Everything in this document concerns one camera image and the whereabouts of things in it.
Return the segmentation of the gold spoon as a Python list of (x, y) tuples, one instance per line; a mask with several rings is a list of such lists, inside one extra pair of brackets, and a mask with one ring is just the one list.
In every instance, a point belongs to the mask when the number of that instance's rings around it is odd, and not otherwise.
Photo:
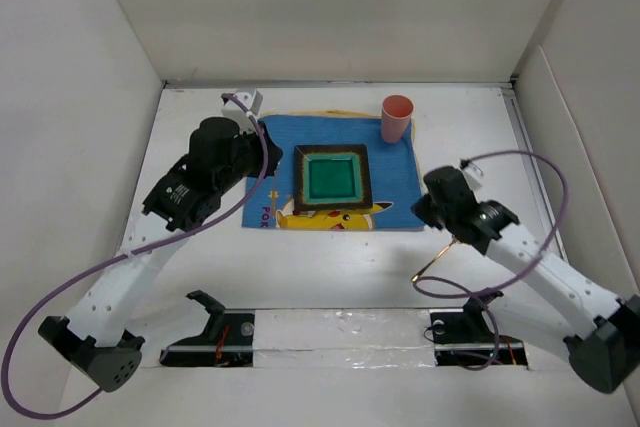
[(440, 260), (447, 252), (449, 252), (454, 246), (459, 245), (461, 242), (456, 238), (452, 240), (442, 248), (431, 260), (429, 260), (424, 267), (417, 271), (411, 278), (411, 282), (416, 282), (433, 264)]

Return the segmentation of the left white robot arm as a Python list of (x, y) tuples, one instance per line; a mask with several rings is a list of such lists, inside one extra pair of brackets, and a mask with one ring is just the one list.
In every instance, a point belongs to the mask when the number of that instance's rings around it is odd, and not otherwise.
[(65, 315), (47, 317), (39, 335), (102, 391), (121, 388), (142, 360), (145, 340), (126, 328), (137, 304), (223, 195), (247, 177), (273, 175), (282, 155), (264, 123), (243, 133), (227, 118), (202, 121), (145, 198), (115, 264)]

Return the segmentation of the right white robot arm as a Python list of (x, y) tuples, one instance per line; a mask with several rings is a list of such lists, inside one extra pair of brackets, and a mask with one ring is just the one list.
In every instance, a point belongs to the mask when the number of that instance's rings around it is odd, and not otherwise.
[(497, 201), (477, 201), (462, 170), (439, 167), (423, 181), (412, 207), (427, 226), (501, 265), (545, 301), (528, 306), (493, 287), (462, 316), (462, 328), (483, 341), (497, 330), (567, 362), (592, 389), (611, 394), (639, 367), (639, 297), (599, 286), (547, 251), (519, 218)]

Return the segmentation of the square green ceramic plate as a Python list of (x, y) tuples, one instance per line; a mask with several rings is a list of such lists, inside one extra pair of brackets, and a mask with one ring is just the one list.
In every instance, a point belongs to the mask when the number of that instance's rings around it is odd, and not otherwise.
[(294, 209), (368, 209), (373, 206), (367, 147), (364, 144), (296, 145)]

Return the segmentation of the gold fork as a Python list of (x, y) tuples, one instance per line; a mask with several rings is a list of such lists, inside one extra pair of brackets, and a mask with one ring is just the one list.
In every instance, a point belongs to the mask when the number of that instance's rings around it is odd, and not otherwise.
[(277, 173), (274, 173), (272, 178), (271, 191), (270, 191), (270, 198), (273, 204), (277, 204), (277, 198), (279, 197), (277, 179), (278, 179)]

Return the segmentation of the pink plastic cup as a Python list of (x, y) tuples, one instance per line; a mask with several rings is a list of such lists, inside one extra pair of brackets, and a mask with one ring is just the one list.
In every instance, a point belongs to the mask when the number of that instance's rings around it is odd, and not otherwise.
[(413, 102), (402, 95), (391, 95), (384, 99), (381, 110), (381, 137), (387, 143), (401, 140), (413, 114)]

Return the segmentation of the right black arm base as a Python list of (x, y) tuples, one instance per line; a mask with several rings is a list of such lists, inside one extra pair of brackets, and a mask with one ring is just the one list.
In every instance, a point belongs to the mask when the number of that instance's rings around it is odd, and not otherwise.
[(496, 343), (486, 310), (499, 294), (480, 301), (468, 299), (462, 307), (429, 310), (430, 325), (423, 337), (433, 345), (437, 367), (461, 367), (478, 371), (483, 366), (528, 366), (524, 343), (510, 336), (501, 336)]

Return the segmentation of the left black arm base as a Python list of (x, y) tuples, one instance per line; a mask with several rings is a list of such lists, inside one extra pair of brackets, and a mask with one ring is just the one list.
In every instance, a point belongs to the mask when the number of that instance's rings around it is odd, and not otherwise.
[(254, 310), (228, 310), (209, 294), (187, 295), (204, 308), (206, 321), (196, 323), (195, 334), (183, 334), (164, 347), (159, 364), (174, 368), (244, 368), (253, 366)]

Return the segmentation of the blue and yellow cloth placemat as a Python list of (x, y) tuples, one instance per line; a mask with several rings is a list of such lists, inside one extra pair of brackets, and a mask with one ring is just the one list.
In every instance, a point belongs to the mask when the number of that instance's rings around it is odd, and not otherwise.
[[(411, 130), (400, 142), (381, 138), (376, 117), (270, 115), (263, 119), (274, 143), (283, 150), (276, 170), (279, 197), (270, 198), (272, 178), (267, 177), (245, 204), (246, 228), (292, 230), (415, 230), (421, 222), (411, 205), (422, 196)], [(298, 211), (294, 209), (294, 147), (296, 145), (364, 144), (372, 185), (373, 206), (368, 209)]]

